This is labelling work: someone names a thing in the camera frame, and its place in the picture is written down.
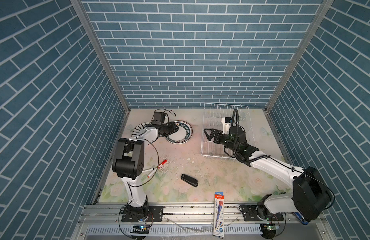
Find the blue striped white plate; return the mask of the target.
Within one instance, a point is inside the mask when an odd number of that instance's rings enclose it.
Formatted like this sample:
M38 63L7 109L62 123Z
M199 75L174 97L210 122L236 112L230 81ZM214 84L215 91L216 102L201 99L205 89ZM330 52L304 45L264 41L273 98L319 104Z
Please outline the blue striped white plate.
M131 136L132 137L135 137L137 135L139 135L139 133L144 130L146 128L146 126L149 125L149 122L145 122L145 123L140 123L139 125L137 125L131 132Z

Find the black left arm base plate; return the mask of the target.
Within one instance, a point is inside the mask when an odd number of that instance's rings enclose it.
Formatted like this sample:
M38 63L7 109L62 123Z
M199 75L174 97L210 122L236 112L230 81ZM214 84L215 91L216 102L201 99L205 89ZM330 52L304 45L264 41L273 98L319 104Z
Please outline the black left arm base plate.
M136 223L136 222L162 222L163 206L149 206L148 209L144 208L142 211L134 210L134 207L126 207L121 214L121 221L123 223Z

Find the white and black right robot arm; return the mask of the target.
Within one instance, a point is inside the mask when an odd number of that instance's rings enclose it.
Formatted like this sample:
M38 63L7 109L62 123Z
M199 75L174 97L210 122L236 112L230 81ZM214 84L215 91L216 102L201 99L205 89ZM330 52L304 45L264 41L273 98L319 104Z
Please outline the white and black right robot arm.
M230 150L230 157L273 176L292 190L290 193L263 197L256 208L260 219L267 220L278 213L300 213L304 220L310 222L334 202L333 192L317 169L304 169L274 159L248 144L241 127L234 126L227 134L217 129L204 129L204 134L208 141Z

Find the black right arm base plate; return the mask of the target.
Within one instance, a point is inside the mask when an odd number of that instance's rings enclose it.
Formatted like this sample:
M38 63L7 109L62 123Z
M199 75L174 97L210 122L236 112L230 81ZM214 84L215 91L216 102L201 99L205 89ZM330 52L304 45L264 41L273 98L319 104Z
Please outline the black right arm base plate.
M239 211L242 213L245 222L253 221L283 221L283 214L271 214L264 207L258 205L239 205Z

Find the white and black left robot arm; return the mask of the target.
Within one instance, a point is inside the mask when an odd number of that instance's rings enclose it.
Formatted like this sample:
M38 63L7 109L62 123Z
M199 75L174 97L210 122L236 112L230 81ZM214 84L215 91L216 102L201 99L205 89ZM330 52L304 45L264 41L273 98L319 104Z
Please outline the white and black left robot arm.
M122 212L127 220L144 222L151 216L140 175L144 169L145 147L152 146L158 138L167 137L179 130L179 126L170 121L168 114L176 116L172 110L154 111L151 121L132 137L117 141L112 171L121 178L126 188L128 202Z

